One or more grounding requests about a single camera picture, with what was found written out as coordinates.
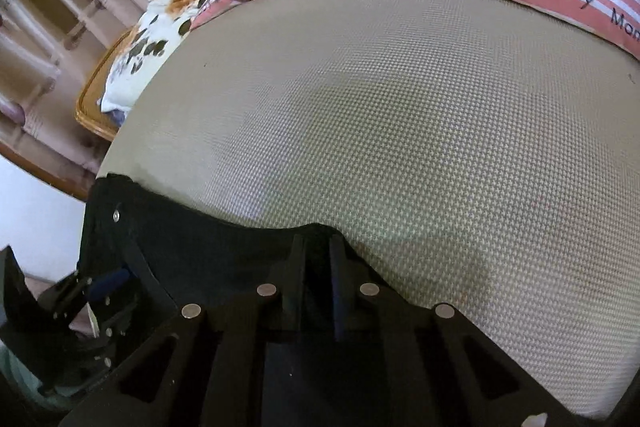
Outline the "green sleeve left forearm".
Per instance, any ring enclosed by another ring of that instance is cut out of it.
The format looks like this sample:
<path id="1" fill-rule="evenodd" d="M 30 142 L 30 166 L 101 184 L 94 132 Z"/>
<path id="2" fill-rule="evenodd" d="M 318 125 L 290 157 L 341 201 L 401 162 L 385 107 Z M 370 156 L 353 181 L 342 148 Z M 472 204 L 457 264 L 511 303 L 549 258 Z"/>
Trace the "green sleeve left forearm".
<path id="1" fill-rule="evenodd" d="M 39 410 L 67 413 L 73 410 L 75 403 L 73 400 L 52 393 L 52 395 L 42 395 L 39 392 L 40 380 L 6 347 L 1 345 L 1 375 L 9 384 L 11 390 L 25 399 L 29 405 L 33 405 Z"/>

